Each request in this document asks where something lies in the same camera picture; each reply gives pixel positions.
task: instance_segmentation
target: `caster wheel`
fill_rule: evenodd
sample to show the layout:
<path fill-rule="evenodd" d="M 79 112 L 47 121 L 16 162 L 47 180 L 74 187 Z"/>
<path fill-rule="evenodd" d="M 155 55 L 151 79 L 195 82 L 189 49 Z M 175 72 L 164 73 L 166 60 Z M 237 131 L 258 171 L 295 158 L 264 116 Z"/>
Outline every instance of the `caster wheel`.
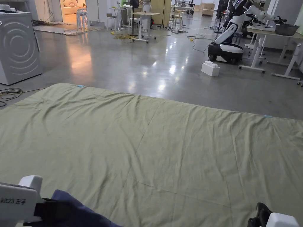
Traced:
<path fill-rule="evenodd" d="M 209 60 L 210 60 L 210 61 L 215 61 L 215 60 L 217 60 L 217 56 L 209 55 L 208 57 L 209 57 Z"/>
<path fill-rule="evenodd" d="M 237 59 L 235 59 L 235 58 L 231 59 L 231 63 L 232 63 L 233 65 L 235 65 L 235 64 L 237 63 Z"/>

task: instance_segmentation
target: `sofa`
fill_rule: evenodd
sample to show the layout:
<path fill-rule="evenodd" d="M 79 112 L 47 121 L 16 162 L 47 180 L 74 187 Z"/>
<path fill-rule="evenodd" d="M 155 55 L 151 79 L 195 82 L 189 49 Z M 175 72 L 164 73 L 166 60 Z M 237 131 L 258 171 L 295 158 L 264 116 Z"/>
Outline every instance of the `sofa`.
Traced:
<path fill-rule="evenodd" d="M 65 0 L 63 2 L 63 5 L 64 5 L 63 12 L 65 15 L 75 14 L 79 9 L 77 0 Z"/>

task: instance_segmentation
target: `black and white robot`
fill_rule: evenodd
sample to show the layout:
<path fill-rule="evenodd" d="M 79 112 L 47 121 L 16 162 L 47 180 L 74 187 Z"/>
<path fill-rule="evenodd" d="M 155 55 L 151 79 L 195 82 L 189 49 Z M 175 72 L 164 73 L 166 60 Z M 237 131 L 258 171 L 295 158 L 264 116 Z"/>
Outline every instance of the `black and white robot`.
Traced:
<path fill-rule="evenodd" d="M 242 24 L 248 13 L 253 13 L 256 20 L 264 19 L 270 21 L 279 21 L 281 18 L 274 15 L 269 15 L 263 8 L 259 6 L 265 0 L 231 0 L 230 10 L 232 17 L 229 21 L 225 32 L 223 32 L 214 42 L 208 47 L 208 57 L 210 61 L 224 61 L 231 64 L 237 64 L 243 56 L 243 48 L 235 43 L 232 43 L 232 38 L 235 32 L 241 31 Z"/>

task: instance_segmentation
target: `gray bowl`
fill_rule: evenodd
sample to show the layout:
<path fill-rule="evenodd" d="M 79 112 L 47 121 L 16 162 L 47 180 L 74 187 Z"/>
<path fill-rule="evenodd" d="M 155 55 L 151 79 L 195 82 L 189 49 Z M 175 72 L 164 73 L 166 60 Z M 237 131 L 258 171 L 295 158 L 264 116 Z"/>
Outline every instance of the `gray bowl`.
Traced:
<path fill-rule="evenodd" d="M 293 36 L 296 31 L 298 30 L 300 26 L 296 25 L 288 25 L 288 24 L 281 24 L 281 25 L 276 25 L 276 30 L 275 32 L 278 35 L 289 35 Z"/>

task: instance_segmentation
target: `cardboard box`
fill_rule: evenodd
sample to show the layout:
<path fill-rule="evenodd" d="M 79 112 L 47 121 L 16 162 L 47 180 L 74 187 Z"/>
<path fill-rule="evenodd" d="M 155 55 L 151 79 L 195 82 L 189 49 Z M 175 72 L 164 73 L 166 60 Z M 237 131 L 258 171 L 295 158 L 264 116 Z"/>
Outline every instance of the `cardboard box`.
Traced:
<path fill-rule="evenodd" d="M 195 5 L 195 12 L 199 12 L 200 11 L 200 6 L 199 5 Z"/>
<path fill-rule="evenodd" d="M 202 9 L 202 15 L 212 16 L 214 14 L 213 10 L 210 9 Z"/>
<path fill-rule="evenodd" d="M 200 9 L 215 10 L 215 4 L 212 4 L 212 3 L 201 3 Z"/>

